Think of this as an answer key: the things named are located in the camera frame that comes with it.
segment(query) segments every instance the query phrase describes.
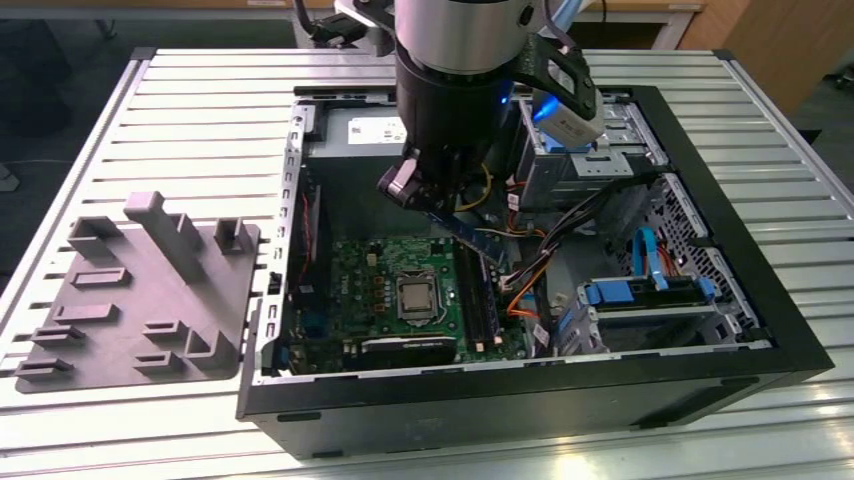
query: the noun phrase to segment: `aluminum table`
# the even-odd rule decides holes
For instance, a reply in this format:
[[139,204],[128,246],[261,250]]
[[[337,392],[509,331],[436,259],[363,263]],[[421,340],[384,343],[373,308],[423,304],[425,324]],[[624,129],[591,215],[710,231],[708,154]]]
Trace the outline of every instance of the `aluminum table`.
[[[22,395],[10,376],[73,258],[72,221],[167,211],[272,227],[296,85],[393,82],[391,59],[332,50],[137,52],[0,299],[0,475],[155,478],[848,478],[854,474],[854,202],[735,61],[591,51],[600,85],[660,88],[836,368],[698,422],[300,464],[233,419],[237,378]],[[253,290],[265,287],[264,256]]]

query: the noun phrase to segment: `wooden cabinet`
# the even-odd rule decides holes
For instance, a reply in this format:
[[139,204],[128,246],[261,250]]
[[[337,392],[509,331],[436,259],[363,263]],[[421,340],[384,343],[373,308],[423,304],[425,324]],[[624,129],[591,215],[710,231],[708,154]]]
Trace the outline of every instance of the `wooden cabinet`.
[[852,46],[851,0],[707,0],[679,44],[731,50],[787,114]]
[[[333,0],[305,0],[308,8],[331,8]],[[0,0],[12,7],[88,8],[291,8],[291,0]]]

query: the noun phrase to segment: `red cable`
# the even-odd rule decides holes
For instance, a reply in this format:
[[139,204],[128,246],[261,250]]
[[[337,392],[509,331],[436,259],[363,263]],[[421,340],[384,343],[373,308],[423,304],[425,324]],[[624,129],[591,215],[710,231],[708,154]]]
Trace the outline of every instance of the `red cable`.
[[659,246],[656,250],[664,262],[664,269],[667,270],[667,275],[675,275],[676,264],[674,263],[672,258],[670,257],[670,253],[667,253],[667,250],[662,246]]
[[308,228],[308,197],[303,193],[303,230],[305,230],[305,263],[303,264],[303,271],[299,274],[297,284],[303,283],[303,276],[308,270],[308,263],[311,262],[311,230]]

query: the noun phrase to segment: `cpu socket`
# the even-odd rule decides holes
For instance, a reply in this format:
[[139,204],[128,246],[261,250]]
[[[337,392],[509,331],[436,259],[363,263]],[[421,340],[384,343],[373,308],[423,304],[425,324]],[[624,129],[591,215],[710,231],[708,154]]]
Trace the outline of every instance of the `cpu socket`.
[[396,277],[397,318],[413,327],[427,325],[439,316],[436,277],[429,270],[400,272]]

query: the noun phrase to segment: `motherboard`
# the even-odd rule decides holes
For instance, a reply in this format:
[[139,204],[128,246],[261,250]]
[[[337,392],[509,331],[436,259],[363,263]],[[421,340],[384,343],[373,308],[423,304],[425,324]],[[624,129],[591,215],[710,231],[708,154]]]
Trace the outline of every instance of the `motherboard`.
[[300,319],[311,373],[523,357],[493,292],[504,267],[472,258],[451,238],[337,241],[328,316]]

